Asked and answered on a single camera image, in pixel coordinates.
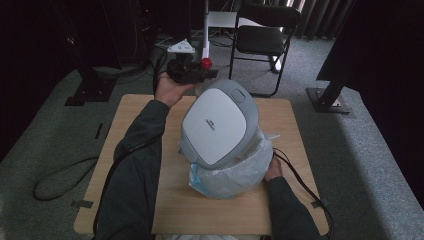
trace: black chair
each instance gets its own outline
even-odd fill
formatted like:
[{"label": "black chair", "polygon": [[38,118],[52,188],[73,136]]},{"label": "black chair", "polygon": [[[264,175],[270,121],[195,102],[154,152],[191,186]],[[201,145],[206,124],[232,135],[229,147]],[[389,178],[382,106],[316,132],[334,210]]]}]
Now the black chair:
[{"label": "black chair", "polygon": [[[249,19],[260,26],[239,26],[240,18]],[[228,78],[231,79],[234,59],[271,62],[270,70],[273,70],[277,61],[283,56],[274,92],[271,94],[250,94],[252,96],[271,97],[277,93],[290,47],[290,39],[299,20],[300,13],[293,7],[252,4],[240,8],[237,12],[236,24],[234,27],[230,73]],[[235,49],[243,54],[268,56],[269,60],[234,57]]]}]

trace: white device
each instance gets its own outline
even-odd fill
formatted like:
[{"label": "white device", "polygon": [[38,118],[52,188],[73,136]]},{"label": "white device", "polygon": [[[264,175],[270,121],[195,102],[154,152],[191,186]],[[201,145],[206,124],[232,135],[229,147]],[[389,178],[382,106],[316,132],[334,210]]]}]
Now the white device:
[{"label": "white device", "polygon": [[180,147],[192,163],[217,169],[235,159],[258,127],[256,102],[232,80],[212,83],[184,117]]}]

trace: chair seat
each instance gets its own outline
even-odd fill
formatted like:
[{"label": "chair seat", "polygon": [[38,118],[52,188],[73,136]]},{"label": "chair seat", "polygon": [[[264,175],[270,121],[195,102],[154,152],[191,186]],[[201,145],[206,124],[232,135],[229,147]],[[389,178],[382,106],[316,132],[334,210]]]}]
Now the chair seat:
[{"label": "chair seat", "polygon": [[284,52],[284,39],[278,28],[240,26],[237,33],[237,50],[242,53],[280,55]]}]

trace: stand base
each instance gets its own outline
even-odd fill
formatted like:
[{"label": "stand base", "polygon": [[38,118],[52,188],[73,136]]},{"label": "stand base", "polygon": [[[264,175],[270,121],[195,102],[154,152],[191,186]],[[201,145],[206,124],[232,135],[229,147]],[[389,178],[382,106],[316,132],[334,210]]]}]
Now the stand base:
[{"label": "stand base", "polygon": [[102,80],[95,91],[87,91],[84,81],[81,82],[73,97],[69,97],[65,106],[83,106],[85,102],[108,102],[116,79]]},{"label": "stand base", "polygon": [[324,93],[325,88],[306,88],[306,91],[309,95],[309,99],[311,100],[314,106],[315,112],[341,113],[343,115],[349,115],[354,117],[351,109],[346,107],[342,96],[339,96],[331,107],[327,107],[320,104],[319,102],[319,98]]}]

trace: curtain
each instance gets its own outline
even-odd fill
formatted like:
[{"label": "curtain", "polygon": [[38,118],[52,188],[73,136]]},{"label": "curtain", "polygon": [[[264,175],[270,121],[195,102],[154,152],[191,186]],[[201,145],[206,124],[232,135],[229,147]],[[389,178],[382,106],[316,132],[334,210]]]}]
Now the curtain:
[{"label": "curtain", "polygon": [[280,2],[280,5],[295,7],[302,13],[296,37],[334,39],[340,33],[354,1],[286,0]]}]

